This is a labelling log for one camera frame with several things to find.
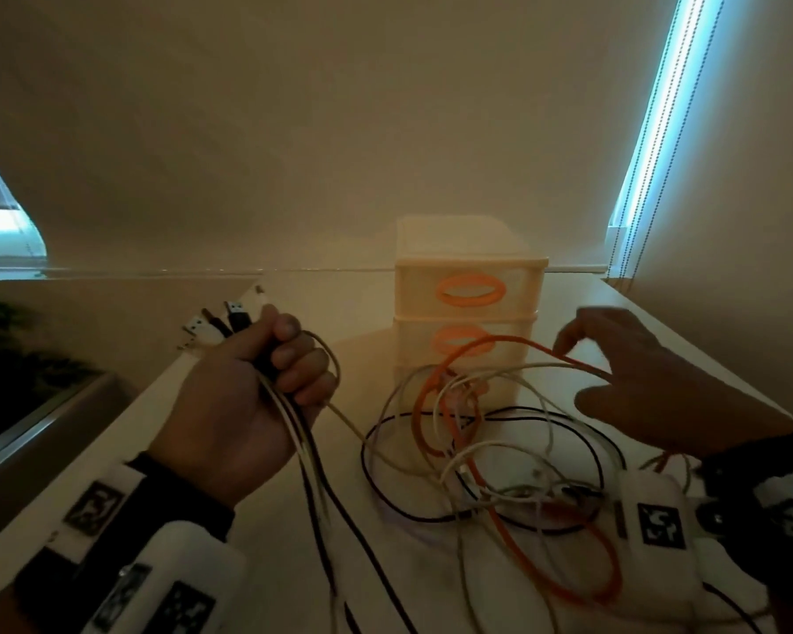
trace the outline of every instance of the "right hand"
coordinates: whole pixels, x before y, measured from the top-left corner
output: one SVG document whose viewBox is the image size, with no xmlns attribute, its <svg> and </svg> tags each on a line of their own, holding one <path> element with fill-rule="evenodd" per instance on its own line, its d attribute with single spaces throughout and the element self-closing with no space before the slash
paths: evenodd
<svg viewBox="0 0 793 634">
<path fill-rule="evenodd" d="M 596 342 L 611 365 L 611 384 L 576 395 L 578 410 L 642 443 L 704 458 L 750 440 L 793 433 L 793 420 L 730 387 L 661 346 L 626 309 L 586 307 L 556 338 L 566 355 Z"/>
</svg>

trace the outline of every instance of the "roller blind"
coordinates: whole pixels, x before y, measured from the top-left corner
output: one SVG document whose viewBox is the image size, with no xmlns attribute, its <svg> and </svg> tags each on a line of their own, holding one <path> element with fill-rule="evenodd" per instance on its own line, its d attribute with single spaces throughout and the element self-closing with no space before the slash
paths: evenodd
<svg viewBox="0 0 793 634">
<path fill-rule="evenodd" d="M 0 0 L 0 173 L 51 265 L 389 266 L 403 214 L 604 235 L 676 0 Z"/>
</svg>

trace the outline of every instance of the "hand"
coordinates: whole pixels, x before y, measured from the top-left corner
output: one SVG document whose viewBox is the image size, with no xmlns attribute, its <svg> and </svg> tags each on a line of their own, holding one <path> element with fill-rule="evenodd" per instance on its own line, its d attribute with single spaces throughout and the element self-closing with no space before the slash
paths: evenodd
<svg viewBox="0 0 793 634">
<path fill-rule="evenodd" d="M 253 361 L 273 338 L 276 388 L 293 393 L 312 424 L 335 392 L 329 358 L 299 321 L 266 305 L 248 329 L 227 338 L 191 370 L 148 453 L 224 505 L 234 507 L 293 455 L 282 417 L 261 391 Z"/>
<path fill-rule="evenodd" d="M 554 350 L 599 345 L 614 379 L 576 395 L 576 407 L 635 440 L 703 458 L 741 443 L 791 434 L 793 420 L 664 348 L 626 309 L 581 308 Z"/>
</svg>

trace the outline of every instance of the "drawer handle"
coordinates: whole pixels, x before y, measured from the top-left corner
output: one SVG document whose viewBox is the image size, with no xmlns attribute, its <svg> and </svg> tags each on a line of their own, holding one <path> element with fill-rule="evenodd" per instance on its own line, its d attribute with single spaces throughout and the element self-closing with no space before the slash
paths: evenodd
<svg viewBox="0 0 793 634">
<path fill-rule="evenodd" d="M 492 291 L 483 293 L 480 296 L 453 296 L 448 293 L 449 290 L 458 287 L 490 287 Z M 461 276 L 452 276 L 441 280 L 438 283 L 438 287 L 434 290 L 434 295 L 441 302 L 453 307 L 487 307 L 504 298 L 507 290 L 505 283 L 494 276 L 488 276 L 487 274 L 462 274 Z"/>
<path fill-rule="evenodd" d="M 487 331 L 475 324 L 460 324 L 453 327 L 442 327 L 432 336 L 432 348 L 442 356 L 449 356 L 454 351 L 461 349 L 465 343 L 455 343 L 453 340 L 478 340 L 489 335 Z M 465 351 L 462 356 L 481 356 L 483 353 L 493 351 L 496 342 L 473 347 Z"/>
</svg>

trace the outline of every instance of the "table surface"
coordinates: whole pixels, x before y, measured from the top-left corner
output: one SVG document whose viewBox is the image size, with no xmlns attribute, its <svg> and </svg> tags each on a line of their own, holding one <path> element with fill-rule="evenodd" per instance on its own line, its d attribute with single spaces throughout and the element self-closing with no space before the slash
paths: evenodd
<svg viewBox="0 0 793 634">
<path fill-rule="evenodd" d="M 369 428 L 393 386 L 391 320 L 394 311 L 391 272 L 299 272 L 265 276 L 260 283 L 281 309 L 295 313 L 303 325 L 316 331 L 337 353 L 344 371 L 334 403 L 362 428 Z M 252 293 L 244 303 L 254 310 Z M 702 351 L 669 330 L 626 298 L 588 274 L 547 274 L 540 300 L 533 339 L 551 344 L 560 327 L 584 305 L 611 305 L 631 309 L 669 349 L 762 400 L 761 394 L 743 383 Z M 597 367 L 607 366 L 592 343 L 583 343 L 571 354 Z M 85 490 L 89 482 L 116 460 L 126 460 L 145 448 L 163 423 L 182 379 L 194 358 L 181 356 L 144 391 L 74 462 L 66 468 L 0 534 L 0 589 L 44 543 L 52 527 Z M 572 409 L 572 398 L 583 386 L 598 382 L 587 373 L 570 369 L 538 369 L 528 380 L 560 406 Z M 533 405 L 521 394 L 521 404 Z M 623 449 L 629 466 L 639 465 L 657 451 L 641 445 L 613 428 L 590 421 L 611 436 Z M 533 441 L 545 445 L 545 424 L 501 424 L 494 436 Z M 383 432 L 381 445 L 401 456 L 408 427 L 391 424 Z M 315 438 L 326 471 L 337 494 L 364 531 L 382 565 L 421 632 L 468 631 L 458 584 L 452 526 L 414 528 L 382 513 L 374 502 L 359 466 L 359 441 L 331 413 L 324 413 L 315 426 Z M 597 447 L 612 478 L 610 454 Z M 505 477 L 528 463 L 511 452 L 489 450 L 484 471 L 493 478 Z M 553 462 L 571 477 L 593 479 L 594 467 L 588 451 L 567 432 L 556 432 Z M 394 501 L 414 513 L 441 512 L 440 501 L 429 496 L 417 479 L 405 479 L 387 467 L 376 467 L 377 479 Z M 667 472 L 682 476 L 680 462 Z M 692 492 L 701 493 L 698 484 Z M 520 538 L 530 554 L 538 547 Z M 337 574 L 362 631 L 403 632 L 402 624 L 376 581 L 363 552 L 344 526 L 336 527 L 333 552 Z M 546 609 L 524 576 L 490 543 L 484 533 L 467 526 L 467 575 L 479 618 L 488 632 L 550 631 Z M 249 560 L 247 580 L 228 615 L 224 632 L 325 631 L 327 585 L 320 569 L 299 470 L 292 464 L 237 508 L 230 543 Z M 618 545 L 622 552 L 622 543 Z M 762 586 L 743 575 L 717 543 L 696 543 L 703 577 L 734 597 L 749 611 L 765 604 Z M 557 538 L 551 547 L 563 549 L 569 565 L 582 568 L 582 581 L 604 577 L 603 555 L 593 549 L 586 534 Z M 635 582 L 626 579 L 620 608 L 635 613 Z M 560 607 L 561 629 L 578 631 L 681 631 L 675 626 L 643 624 L 583 609 Z M 701 596 L 698 614 L 705 617 L 734 616 L 716 598 Z M 770 619 L 762 627 L 772 631 Z M 741 630 L 731 628 L 729 631 Z"/>
</svg>

